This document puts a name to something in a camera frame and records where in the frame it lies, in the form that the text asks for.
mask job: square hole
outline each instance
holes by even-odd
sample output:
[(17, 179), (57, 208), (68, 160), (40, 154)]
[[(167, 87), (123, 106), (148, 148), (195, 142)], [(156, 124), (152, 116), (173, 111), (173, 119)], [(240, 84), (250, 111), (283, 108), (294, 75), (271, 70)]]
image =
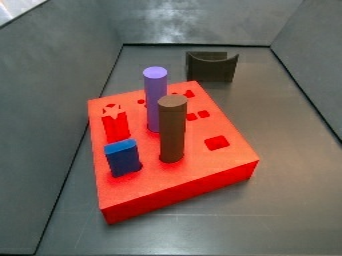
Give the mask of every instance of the square hole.
[(223, 135), (206, 139), (204, 143), (207, 145), (208, 150), (211, 151), (224, 148), (230, 145)]

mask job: red shape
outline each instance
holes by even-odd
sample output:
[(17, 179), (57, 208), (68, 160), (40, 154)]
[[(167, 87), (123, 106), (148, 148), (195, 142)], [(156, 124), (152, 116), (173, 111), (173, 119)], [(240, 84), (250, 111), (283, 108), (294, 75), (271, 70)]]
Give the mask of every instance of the red shape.
[(212, 137), (204, 140), (208, 150), (216, 150), (224, 148), (230, 145), (226, 137), (223, 135)]
[(200, 118), (210, 117), (210, 113), (207, 110), (197, 111), (197, 115), (200, 116)]
[[(188, 111), (206, 105), (211, 118), (185, 122), (183, 159), (172, 164), (159, 161), (159, 134), (147, 129), (145, 108), (136, 108), (144, 91), (117, 94), (88, 102), (99, 208), (108, 224), (185, 200), (232, 183), (247, 180), (259, 158), (236, 128), (195, 81), (168, 86), (172, 91), (191, 90)], [(116, 102), (124, 107), (132, 137), (139, 145), (143, 168), (119, 178), (111, 176), (103, 147), (107, 144), (101, 108)], [(230, 146), (210, 151), (204, 138), (222, 135)]]
[(127, 114), (120, 105), (108, 104), (103, 109), (101, 123), (107, 143), (113, 143), (131, 137)]
[(196, 119), (197, 119), (197, 117), (196, 117), (195, 113), (188, 113), (187, 114), (187, 121), (193, 121)]
[(187, 98), (192, 98), (192, 97), (195, 97), (195, 94), (193, 94), (193, 92), (191, 90), (187, 90), (185, 93), (184, 93), (184, 96)]

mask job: dark gray cylinder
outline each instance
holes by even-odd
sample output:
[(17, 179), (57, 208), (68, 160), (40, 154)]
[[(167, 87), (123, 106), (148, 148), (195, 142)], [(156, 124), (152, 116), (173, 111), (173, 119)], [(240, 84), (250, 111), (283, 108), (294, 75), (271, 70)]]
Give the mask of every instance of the dark gray cylinder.
[(160, 156), (164, 163), (179, 161), (184, 155), (187, 97), (167, 95), (157, 100)]

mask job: cylinder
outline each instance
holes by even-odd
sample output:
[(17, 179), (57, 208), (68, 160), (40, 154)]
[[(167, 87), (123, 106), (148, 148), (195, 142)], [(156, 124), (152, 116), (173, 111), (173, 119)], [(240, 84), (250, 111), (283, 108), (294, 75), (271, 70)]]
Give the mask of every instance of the cylinder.
[(167, 70), (163, 67), (148, 67), (143, 75), (147, 128), (152, 132), (159, 132), (157, 100), (167, 94)]
[(164, 163), (173, 163), (184, 156), (187, 97), (168, 95), (159, 99), (160, 156)]

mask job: gray floor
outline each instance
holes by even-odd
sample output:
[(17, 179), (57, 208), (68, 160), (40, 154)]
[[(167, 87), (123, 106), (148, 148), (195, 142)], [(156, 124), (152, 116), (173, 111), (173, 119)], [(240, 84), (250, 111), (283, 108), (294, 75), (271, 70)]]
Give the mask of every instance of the gray floor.
[(187, 50), (240, 54), (234, 83), (203, 86), (260, 156), (254, 177), (107, 226), (87, 134), (39, 254), (342, 254), (340, 144), (268, 49), (125, 46), (104, 94), (140, 89), (149, 65), (183, 81)]

